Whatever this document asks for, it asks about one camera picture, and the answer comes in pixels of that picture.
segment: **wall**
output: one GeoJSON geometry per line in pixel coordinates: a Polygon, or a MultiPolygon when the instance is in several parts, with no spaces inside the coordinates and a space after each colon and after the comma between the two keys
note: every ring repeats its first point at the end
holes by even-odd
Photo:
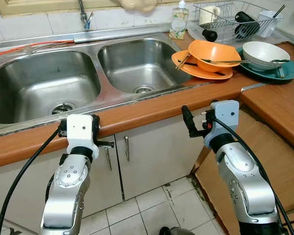
{"type": "MultiPolygon", "coordinates": [[[[284,20],[279,28],[294,36],[294,0],[246,0],[270,10],[277,10],[282,4],[284,20]]],[[[91,29],[132,27],[147,24],[170,22],[171,11],[177,4],[163,4],[149,14],[137,11],[125,11],[122,8],[99,10],[94,12],[91,29]]],[[[194,12],[192,3],[187,8],[194,12]]],[[[79,12],[47,12],[29,15],[0,16],[0,41],[40,35],[61,34],[83,31],[79,12]]]]}

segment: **sink drain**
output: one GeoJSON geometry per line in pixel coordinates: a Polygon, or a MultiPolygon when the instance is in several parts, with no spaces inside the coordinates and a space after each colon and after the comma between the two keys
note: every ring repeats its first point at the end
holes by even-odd
{"type": "Polygon", "coordinates": [[[146,93],[146,92],[152,92],[154,90],[155,89],[153,87],[142,85],[142,86],[136,87],[134,89],[134,93],[141,94],[141,93],[146,93]]]}
{"type": "Polygon", "coordinates": [[[53,109],[51,109],[50,114],[62,114],[67,111],[71,111],[75,109],[75,105],[70,102],[62,102],[61,104],[58,104],[53,109]]]}

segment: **double sink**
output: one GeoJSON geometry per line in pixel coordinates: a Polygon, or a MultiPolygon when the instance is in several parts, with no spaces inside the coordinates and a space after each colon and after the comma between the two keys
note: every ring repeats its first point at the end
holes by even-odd
{"type": "Polygon", "coordinates": [[[188,87],[164,34],[0,58],[0,135],[188,87]]]}

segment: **sink basin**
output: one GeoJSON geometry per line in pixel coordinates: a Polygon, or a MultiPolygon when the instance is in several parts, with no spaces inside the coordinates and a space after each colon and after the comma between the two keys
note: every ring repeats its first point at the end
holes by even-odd
{"type": "Polygon", "coordinates": [[[181,84],[191,76],[175,69],[176,51],[156,39],[141,39],[103,47],[99,62],[109,82],[126,93],[160,91],[181,84]]]}
{"type": "Polygon", "coordinates": [[[85,53],[56,51],[16,59],[0,68],[0,123],[84,107],[100,89],[93,62],[85,53]]]}

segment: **teal plate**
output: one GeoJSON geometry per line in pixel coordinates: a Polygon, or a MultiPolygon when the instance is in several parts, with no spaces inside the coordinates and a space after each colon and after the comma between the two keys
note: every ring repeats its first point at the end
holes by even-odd
{"type": "MultiPolygon", "coordinates": [[[[241,59],[243,60],[243,48],[237,48],[237,52],[240,54],[241,59]]],[[[279,80],[279,81],[287,81],[292,80],[294,78],[294,62],[290,61],[287,63],[284,63],[282,65],[282,69],[284,72],[285,77],[281,78],[278,75],[277,69],[274,70],[266,70],[266,71],[255,71],[253,70],[248,64],[240,64],[245,70],[260,76],[262,78],[271,79],[271,80],[279,80]]]]}

